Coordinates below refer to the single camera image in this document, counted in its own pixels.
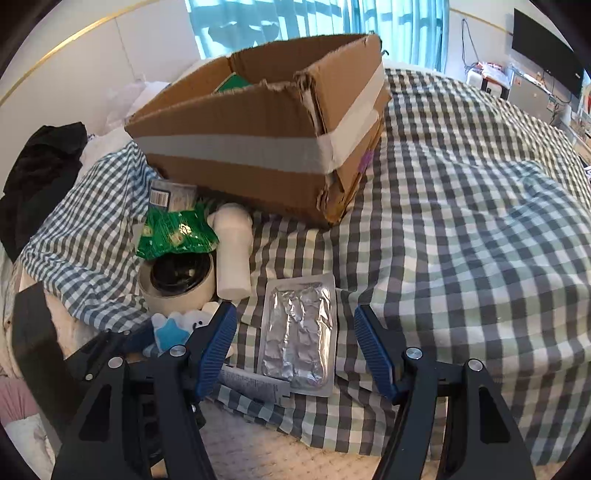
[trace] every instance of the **checkered blanket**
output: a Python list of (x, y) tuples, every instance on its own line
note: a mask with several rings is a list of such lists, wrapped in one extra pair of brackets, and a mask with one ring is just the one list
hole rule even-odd
[[(386, 132), (343, 222), (329, 231), (254, 213), (238, 354), (253, 371), (269, 278), (332, 272), (338, 296), (329, 398), (289, 408), (218, 386), (228, 409), (307, 445), (380, 455), (395, 408), (377, 392), (353, 332), (369, 303), (408, 345), (439, 360), (482, 359), (535, 463), (564, 460), (591, 417), (591, 190), (558, 130), (455, 80), (388, 71)], [(97, 163), (22, 253), (76, 318), (126, 329), (148, 318), (132, 226), (154, 173), (134, 143)], [(438, 404), (431, 456), (443, 440)]]

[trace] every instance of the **plastic packaging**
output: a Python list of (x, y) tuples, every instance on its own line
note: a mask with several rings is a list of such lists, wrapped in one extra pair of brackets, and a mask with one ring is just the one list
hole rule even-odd
[(257, 372), (290, 382), (291, 391), (328, 397), (335, 381), (335, 278), (269, 280)]
[(205, 221), (200, 203), (194, 210), (182, 212), (167, 212), (150, 206), (137, 256), (153, 260), (168, 253), (209, 253), (216, 248), (217, 242), (216, 234)]
[(252, 294), (250, 256), (252, 219), (237, 203), (222, 205), (207, 222), (213, 227), (219, 245), (216, 251), (217, 296), (238, 301)]

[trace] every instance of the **screw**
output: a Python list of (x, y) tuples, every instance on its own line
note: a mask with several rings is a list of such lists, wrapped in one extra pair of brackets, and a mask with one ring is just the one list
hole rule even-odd
[(187, 349), (183, 345), (175, 345), (170, 349), (170, 355), (172, 356), (183, 356)]
[(411, 348), (407, 348), (406, 354), (407, 357), (412, 358), (413, 360), (418, 360), (423, 356), (423, 352), (421, 351), (421, 349), (413, 346)]
[(470, 370), (474, 370), (475, 372), (479, 372), (484, 368), (484, 365), (482, 365), (482, 362), (480, 360), (472, 358), (471, 360), (468, 360), (468, 368)]
[(123, 359), (120, 356), (114, 356), (111, 360), (109, 360), (109, 368), (119, 368), (123, 365)]

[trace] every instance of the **pink pillow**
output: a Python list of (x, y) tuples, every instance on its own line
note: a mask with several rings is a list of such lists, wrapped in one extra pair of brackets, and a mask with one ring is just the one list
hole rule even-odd
[(0, 423), (6, 426), (39, 413), (27, 384), (20, 378), (0, 377)]

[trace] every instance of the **black monitor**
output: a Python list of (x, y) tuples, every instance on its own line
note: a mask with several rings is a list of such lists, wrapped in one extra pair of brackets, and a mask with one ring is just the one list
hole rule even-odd
[(579, 97), (583, 81), (583, 66), (579, 59), (567, 44), (517, 9), (511, 47)]

